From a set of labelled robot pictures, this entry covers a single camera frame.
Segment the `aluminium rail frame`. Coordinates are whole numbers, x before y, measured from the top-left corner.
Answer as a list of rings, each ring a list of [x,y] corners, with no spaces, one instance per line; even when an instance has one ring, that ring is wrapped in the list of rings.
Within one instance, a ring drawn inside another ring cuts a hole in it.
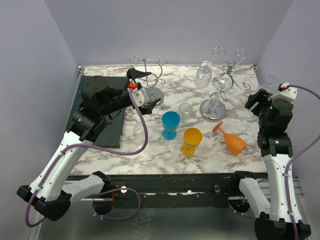
[[[77,86],[76,86],[76,90],[74,92],[74,98],[73,98],[73,103],[71,105],[70,112],[72,112],[75,109],[76,99],[78,98],[78,93],[80,92],[81,78],[84,75],[84,72],[86,69],[85,66],[79,66],[78,68],[79,68],[79,74],[78,74],[78,79],[77,79]],[[36,213],[34,216],[34,220],[36,222],[38,222],[41,220],[42,217],[43,217],[42,215],[40,215],[39,213]],[[42,227],[42,223],[40,223],[39,225],[37,225],[35,227],[30,228],[30,233],[29,233],[29,236],[27,239],[28,240],[37,240],[39,238],[41,227]]]

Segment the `clear ribbed wine glass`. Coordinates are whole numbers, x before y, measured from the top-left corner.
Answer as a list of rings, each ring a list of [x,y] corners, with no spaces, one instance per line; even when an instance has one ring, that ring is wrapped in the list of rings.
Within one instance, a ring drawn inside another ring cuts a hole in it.
[[[267,88],[271,93],[276,93],[279,91],[279,87],[283,84],[282,80],[269,74],[270,82],[267,84]]]

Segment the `tall clear flute glass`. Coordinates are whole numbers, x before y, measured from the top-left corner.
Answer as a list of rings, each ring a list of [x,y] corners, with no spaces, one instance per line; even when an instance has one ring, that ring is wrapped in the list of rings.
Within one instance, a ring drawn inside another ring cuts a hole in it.
[[[216,92],[210,96],[210,104],[216,111],[218,107],[227,103],[226,92],[233,87],[233,83],[230,77],[219,75],[212,80],[212,85],[216,88]]]

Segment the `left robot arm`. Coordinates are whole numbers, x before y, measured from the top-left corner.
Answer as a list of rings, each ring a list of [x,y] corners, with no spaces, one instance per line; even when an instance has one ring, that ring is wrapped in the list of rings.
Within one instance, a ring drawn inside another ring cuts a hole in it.
[[[88,177],[72,184],[66,184],[69,174],[88,148],[99,149],[95,141],[109,125],[106,117],[134,107],[139,115],[150,115],[160,101],[152,99],[137,79],[146,78],[150,72],[130,68],[116,87],[112,80],[103,76],[87,76],[82,86],[82,102],[66,126],[66,131],[56,152],[39,176],[30,184],[22,185],[17,195],[28,203],[25,222],[29,222],[29,211],[33,207],[44,219],[59,220],[70,208],[91,195],[107,197],[111,191],[108,177],[96,171]]]

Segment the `scrolled chrome glass rack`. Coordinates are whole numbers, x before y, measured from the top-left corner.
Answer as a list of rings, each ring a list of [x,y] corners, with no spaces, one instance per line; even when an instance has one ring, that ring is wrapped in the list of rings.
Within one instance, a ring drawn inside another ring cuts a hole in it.
[[[236,57],[241,58],[238,62],[228,61],[227,53],[222,47],[215,47],[212,50],[214,57],[219,57],[221,53],[224,54],[225,60],[225,64],[222,67],[210,63],[211,66],[221,70],[221,73],[217,74],[212,80],[212,85],[216,91],[199,106],[201,117],[208,122],[220,122],[224,119],[227,113],[226,103],[228,101],[226,92],[231,90],[234,86],[244,92],[251,90],[251,85],[249,83],[243,82],[239,84],[234,79],[234,75],[236,74],[247,74],[245,72],[247,69],[240,67],[242,62],[247,58],[247,52],[243,49],[237,49],[234,52]]]

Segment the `blue plastic goblet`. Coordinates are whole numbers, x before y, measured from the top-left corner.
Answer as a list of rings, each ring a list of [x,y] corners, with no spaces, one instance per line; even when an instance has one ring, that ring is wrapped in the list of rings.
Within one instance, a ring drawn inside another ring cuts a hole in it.
[[[162,116],[162,136],[165,140],[174,140],[177,136],[177,128],[180,124],[180,115],[175,111],[167,111]]]

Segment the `small clear wine glass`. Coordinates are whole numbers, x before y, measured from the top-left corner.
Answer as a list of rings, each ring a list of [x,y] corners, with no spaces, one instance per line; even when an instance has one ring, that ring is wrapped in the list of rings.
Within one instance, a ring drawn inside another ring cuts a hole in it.
[[[209,61],[203,61],[199,65],[199,69],[196,72],[194,84],[199,89],[205,89],[212,78],[213,65]]]

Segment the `short ribbed clear glass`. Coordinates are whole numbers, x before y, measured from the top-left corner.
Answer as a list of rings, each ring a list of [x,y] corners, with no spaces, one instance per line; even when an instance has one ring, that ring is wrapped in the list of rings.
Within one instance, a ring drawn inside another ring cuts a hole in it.
[[[189,103],[181,103],[178,107],[178,113],[181,121],[185,122],[191,118],[192,115],[192,106]]]

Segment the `orange plastic goblet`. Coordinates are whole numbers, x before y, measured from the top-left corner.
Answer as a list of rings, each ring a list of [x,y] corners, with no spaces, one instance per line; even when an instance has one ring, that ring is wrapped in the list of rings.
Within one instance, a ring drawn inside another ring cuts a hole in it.
[[[216,132],[219,130],[224,136],[224,142],[226,147],[231,152],[232,155],[237,156],[240,152],[242,152],[248,144],[241,139],[239,136],[231,133],[227,133],[221,129],[221,125],[223,122],[219,122],[213,129],[212,132]]]

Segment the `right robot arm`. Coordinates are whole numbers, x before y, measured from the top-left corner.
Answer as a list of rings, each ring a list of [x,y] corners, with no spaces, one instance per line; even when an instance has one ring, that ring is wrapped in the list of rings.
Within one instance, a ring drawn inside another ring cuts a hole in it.
[[[286,133],[297,94],[297,88],[284,84],[277,94],[258,90],[245,104],[245,108],[259,118],[257,143],[267,170],[270,198],[249,173],[233,180],[230,191],[247,198],[259,240],[304,240],[311,235],[311,227],[303,223],[297,207],[292,176],[294,153]]]

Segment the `clear stemmed wine glass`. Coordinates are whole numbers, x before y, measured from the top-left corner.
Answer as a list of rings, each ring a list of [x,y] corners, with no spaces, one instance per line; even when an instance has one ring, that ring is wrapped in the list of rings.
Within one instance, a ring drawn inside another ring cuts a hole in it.
[[[133,126],[133,135],[139,145],[145,142],[145,131],[141,122],[136,122]]]

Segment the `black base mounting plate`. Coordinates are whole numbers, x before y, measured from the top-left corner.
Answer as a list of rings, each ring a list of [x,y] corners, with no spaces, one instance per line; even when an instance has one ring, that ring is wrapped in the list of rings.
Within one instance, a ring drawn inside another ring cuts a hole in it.
[[[102,191],[116,190],[115,206],[141,208],[227,208],[244,195],[232,173],[109,175]]]

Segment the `round chrome glass rack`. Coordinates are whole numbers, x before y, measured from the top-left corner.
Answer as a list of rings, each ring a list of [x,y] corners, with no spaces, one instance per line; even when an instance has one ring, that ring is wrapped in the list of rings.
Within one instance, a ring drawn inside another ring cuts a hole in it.
[[[151,72],[150,75],[139,78],[137,82],[141,83],[141,86],[144,88],[151,101],[160,99],[155,105],[156,107],[159,107],[164,102],[165,96],[163,91],[157,87],[157,84],[163,75],[163,66],[165,66],[168,61],[163,57],[154,60],[146,57],[140,59],[138,56],[134,56],[133,59],[129,58],[129,61],[131,68],[135,68],[141,72]]]

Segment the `yellow plastic goblet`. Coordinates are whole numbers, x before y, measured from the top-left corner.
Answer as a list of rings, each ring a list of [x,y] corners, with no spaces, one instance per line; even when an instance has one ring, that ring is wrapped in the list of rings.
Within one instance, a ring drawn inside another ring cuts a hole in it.
[[[187,128],[183,133],[183,144],[180,152],[185,157],[192,157],[196,148],[199,146],[203,139],[202,132],[194,127]]]

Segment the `dark tool mat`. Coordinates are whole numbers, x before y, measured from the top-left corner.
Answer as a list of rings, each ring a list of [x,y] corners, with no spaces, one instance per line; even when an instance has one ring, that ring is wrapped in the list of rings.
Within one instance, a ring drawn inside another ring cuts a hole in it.
[[[81,91],[85,87],[85,83],[94,79],[102,78],[106,80],[108,85],[115,89],[123,89],[127,83],[127,79],[124,76],[85,76],[80,79],[80,83],[74,97],[72,108],[68,118],[68,124],[72,122],[72,115],[80,108],[82,103]],[[123,131],[125,110],[116,111],[111,113],[110,116],[106,115],[106,121],[108,125],[100,133],[95,140],[94,145],[109,149],[119,149],[121,145],[121,135]]]

